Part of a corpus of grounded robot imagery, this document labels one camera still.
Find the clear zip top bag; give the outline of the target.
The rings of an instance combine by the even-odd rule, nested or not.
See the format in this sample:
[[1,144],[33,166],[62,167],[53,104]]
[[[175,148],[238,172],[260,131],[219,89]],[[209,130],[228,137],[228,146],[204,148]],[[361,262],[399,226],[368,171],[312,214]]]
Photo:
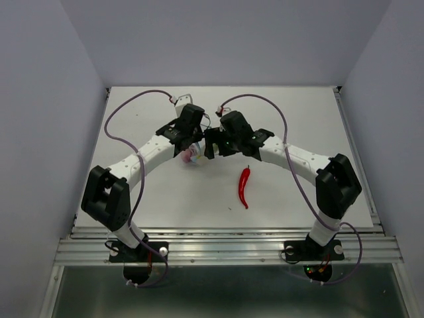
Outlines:
[[204,156],[204,152],[205,143],[203,141],[195,142],[180,153],[180,158],[185,164],[202,166],[208,162],[208,159]]

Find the purple onion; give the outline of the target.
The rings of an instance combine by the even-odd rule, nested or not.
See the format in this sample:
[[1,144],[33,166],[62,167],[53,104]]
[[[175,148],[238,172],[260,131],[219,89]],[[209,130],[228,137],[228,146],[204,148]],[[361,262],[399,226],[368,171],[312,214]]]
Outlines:
[[186,164],[193,162],[193,159],[196,159],[196,155],[191,149],[184,150],[181,153],[181,157],[182,157],[182,161]]

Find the red chili pepper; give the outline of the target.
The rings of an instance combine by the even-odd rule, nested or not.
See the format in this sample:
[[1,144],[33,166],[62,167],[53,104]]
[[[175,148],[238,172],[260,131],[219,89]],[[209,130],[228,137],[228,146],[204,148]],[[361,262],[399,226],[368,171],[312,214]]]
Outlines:
[[247,185],[247,181],[249,177],[250,177],[250,166],[247,166],[241,172],[240,178],[238,181],[238,198],[245,209],[248,209],[248,203],[246,202],[244,191],[245,191],[245,187]]

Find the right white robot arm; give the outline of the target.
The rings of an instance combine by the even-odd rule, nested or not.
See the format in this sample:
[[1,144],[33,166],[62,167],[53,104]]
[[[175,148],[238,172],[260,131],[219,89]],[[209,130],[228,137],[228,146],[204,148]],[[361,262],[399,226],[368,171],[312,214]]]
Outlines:
[[315,186],[317,211],[315,222],[305,242],[305,251],[320,258],[329,250],[329,242],[338,233],[346,211],[362,192],[362,186],[347,156],[314,154],[290,145],[266,129],[253,130],[242,113],[231,111],[220,120],[220,126],[204,132],[205,156],[232,156],[241,153],[260,162],[273,164],[291,172],[296,186],[308,206],[312,206],[299,178]]

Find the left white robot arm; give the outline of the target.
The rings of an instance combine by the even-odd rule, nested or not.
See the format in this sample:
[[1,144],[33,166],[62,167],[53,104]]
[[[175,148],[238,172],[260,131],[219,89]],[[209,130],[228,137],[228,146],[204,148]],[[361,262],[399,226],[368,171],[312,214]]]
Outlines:
[[81,209],[100,222],[125,245],[125,254],[134,261],[147,255],[146,235],[132,221],[131,191],[159,165],[175,158],[203,138],[204,109],[187,104],[179,117],[158,129],[134,154],[120,162],[91,169],[84,189]]

